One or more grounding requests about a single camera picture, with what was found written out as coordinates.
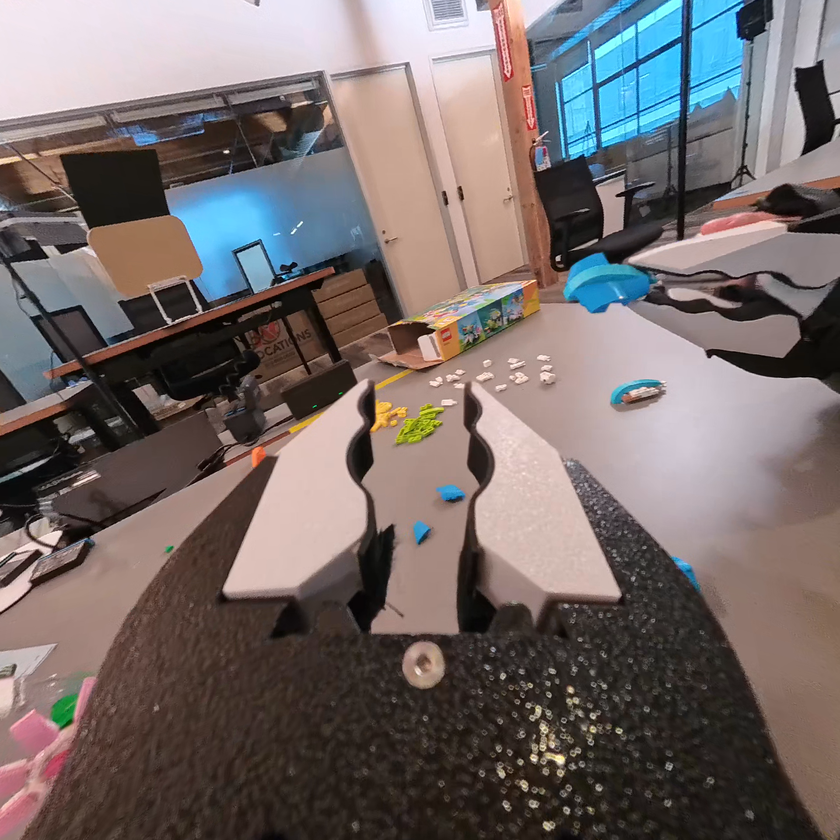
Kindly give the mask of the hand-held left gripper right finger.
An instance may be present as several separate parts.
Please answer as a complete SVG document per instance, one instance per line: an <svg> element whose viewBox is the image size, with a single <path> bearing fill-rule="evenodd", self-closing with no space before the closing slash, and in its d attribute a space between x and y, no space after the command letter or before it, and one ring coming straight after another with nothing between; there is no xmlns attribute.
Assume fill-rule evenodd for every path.
<svg viewBox="0 0 840 840"><path fill-rule="evenodd" d="M469 499L458 559L458 630L507 606L543 627L558 604L616 606L623 594L559 451L481 385L468 385Z"/></svg>

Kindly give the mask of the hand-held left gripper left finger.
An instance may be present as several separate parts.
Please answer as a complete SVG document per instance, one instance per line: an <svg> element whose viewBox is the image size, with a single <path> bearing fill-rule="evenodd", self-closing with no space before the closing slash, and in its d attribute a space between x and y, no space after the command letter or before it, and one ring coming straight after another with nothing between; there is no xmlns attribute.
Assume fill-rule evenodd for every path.
<svg viewBox="0 0 840 840"><path fill-rule="evenodd" d="M362 380L275 457L222 587L226 602L279 602L280 632L327 604L363 633L385 609L395 527L380 528L363 479L373 466L375 384Z"/></svg>

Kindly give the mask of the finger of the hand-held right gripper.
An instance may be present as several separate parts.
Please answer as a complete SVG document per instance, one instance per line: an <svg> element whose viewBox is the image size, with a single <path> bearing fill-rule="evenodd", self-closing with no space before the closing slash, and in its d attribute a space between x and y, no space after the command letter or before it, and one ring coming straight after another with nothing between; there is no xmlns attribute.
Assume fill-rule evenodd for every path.
<svg viewBox="0 0 840 840"><path fill-rule="evenodd" d="M802 340L805 318L753 287L652 287L642 317L712 352L779 360Z"/></svg>
<svg viewBox="0 0 840 840"><path fill-rule="evenodd" d="M795 223L766 220L651 248L627 264L664 286L721 286L769 276L796 290L821 290L839 277L839 210Z"/></svg>

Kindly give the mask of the blue lego assembly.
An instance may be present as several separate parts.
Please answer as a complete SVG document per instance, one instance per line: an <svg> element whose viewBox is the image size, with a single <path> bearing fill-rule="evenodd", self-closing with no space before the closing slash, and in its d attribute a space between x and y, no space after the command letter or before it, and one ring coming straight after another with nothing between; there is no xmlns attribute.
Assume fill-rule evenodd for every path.
<svg viewBox="0 0 840 840"><path fill-rule="evenodd" d="M611 394L614 407L647 403L666 394L667 384L656 379L639 379L619 385Z"/></svg>
<svg viewBox="0 0 840 840"><path fill-rule="evenodd" d="M563 296L589 313L603 313L614 303L626 306L645 298L654 284L647 272L612 264L603 253L596 253L572 265Z"/></svg>

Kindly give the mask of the pile of lime lego pieces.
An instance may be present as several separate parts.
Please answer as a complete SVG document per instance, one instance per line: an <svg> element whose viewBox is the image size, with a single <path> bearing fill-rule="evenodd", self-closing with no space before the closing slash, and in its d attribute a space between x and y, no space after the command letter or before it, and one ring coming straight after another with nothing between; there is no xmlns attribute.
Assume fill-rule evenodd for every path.
<svg viewBox="0 0 840 840"><path fill-rule="evenodd" d="M395 437L395 445L418 444L430 437L442 425L440 416L444 411L445 406L435 406L431 403L421 406L417 416L404 418Z"/></svg>

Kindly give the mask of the long pale table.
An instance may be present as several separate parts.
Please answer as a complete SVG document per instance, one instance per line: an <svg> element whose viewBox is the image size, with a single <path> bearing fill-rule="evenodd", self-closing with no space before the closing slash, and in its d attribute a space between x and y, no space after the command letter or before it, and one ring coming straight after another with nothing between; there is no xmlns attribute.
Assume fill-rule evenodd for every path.
<svg viewBox="0 0 840 840"><path fill-rule="evenodd" d="M782 184L804 185L827 190L837 189L839 187L839 138L721 196L712 207L716 211L747 207Z"/></svg>

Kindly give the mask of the black tripod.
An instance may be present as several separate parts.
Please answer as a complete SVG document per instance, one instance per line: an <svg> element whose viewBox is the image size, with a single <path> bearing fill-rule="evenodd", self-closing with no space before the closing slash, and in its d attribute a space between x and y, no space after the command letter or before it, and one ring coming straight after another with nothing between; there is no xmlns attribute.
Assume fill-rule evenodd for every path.
<svg viewBox="0 0 840 840"><path fill-rule="evenodd" d="M749 127L751 120L751 103L753 88L753 63L754 63L755 38L745 42L745 69L742 73L741 86L739 90L739 142L737 148L736 166L730 180L730 188L740 188L746 180L753 180L749 164L747 162L749 151Z"/></svg>

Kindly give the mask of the black box with green light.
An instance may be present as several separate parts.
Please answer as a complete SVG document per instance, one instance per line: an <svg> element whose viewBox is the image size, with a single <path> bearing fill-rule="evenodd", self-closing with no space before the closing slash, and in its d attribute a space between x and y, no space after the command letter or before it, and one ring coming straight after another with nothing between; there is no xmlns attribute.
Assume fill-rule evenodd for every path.
<svg viewBox="0 0 840 840"><path fill-rule="evenodd" d="M328 375L324 377L310 376L280 392L281 401L295 419L302 420L324 410L353 390L358 383L353 375L339 377L328 371L326 373Z"/></svg>

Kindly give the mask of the cardboard box with red print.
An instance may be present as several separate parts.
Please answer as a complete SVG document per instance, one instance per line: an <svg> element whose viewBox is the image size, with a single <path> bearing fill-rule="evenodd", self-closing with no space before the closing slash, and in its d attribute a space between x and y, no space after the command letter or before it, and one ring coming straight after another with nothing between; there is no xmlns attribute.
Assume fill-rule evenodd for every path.
<svg viewBox="0 0 840 840"><path fill-rule="evenodd" d="M319 336L306 312L300 311L245 334L249 348L259 357L254 371L260 383L302 367L322 354Z"/></svg>

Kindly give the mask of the stack of plain cardboard boxes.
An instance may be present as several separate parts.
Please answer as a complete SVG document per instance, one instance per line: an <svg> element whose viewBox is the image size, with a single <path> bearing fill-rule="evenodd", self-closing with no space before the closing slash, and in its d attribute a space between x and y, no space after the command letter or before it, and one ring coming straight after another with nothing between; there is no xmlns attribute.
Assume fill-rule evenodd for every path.
<svg viewBox="0 0 840 840"><path fill-rule="evenodd" d="M312 295L339 349L387 326L388 321L362 268L324 280Z"/></svg>

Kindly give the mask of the small upright screen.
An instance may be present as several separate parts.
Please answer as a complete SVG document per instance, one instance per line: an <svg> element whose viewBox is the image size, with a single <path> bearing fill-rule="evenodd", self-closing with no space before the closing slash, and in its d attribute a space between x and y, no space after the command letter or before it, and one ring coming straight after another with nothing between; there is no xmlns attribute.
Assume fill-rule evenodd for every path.
<svg viewBox="0 0 840 840"><path fill-rule="evenodd" d="M253 293L265 291L274 285L276 272L261 239L233 249L232 255L246 285Z"/></svg>

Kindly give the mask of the black flat device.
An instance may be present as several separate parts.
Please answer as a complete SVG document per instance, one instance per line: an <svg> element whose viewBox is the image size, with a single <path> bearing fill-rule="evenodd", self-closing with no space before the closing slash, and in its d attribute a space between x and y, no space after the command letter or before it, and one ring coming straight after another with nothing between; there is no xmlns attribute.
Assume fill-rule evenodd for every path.
<svg viewBox="0 0 840 840"><path fill-rule="evenodd" d="M12 584L22 573L28 570L40 557L39 549L17 550L1 559L1 588Z"/></svg>

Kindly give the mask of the beige rounded board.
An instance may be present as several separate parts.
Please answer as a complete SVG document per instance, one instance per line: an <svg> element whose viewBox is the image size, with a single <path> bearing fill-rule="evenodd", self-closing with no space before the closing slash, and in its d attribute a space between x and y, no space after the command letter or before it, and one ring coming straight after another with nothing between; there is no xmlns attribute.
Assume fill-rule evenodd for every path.
<svg viewBox="0 0 840 840"><path fill-rule="evenodd" d="M203 273L193 240L176 216L94 227L87 231L87 242L125 298L142 296L165 280L195 280Z"/></svg>

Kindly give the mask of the black panel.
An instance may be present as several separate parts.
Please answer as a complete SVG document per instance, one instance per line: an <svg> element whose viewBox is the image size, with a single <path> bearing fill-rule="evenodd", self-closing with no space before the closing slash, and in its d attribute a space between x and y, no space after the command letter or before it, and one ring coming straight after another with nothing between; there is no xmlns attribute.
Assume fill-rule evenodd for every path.
<svg viewBox="0 0 840 840"><path fill-rule="evenodd" d="M154 149L62 154L60 161L89 229L170 214Z"/></svg>

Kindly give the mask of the white rectangular frame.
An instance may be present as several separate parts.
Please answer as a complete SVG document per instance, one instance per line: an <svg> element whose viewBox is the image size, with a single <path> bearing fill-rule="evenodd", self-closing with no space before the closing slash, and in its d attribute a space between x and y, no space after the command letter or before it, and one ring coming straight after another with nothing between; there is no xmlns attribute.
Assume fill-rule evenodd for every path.
<svg viewBox="0 0 840 840"><path fill-rule="evenodd" d="M149 285L152 311L166 326L192 319L204 312L193 282L183 276Z"/></svg>

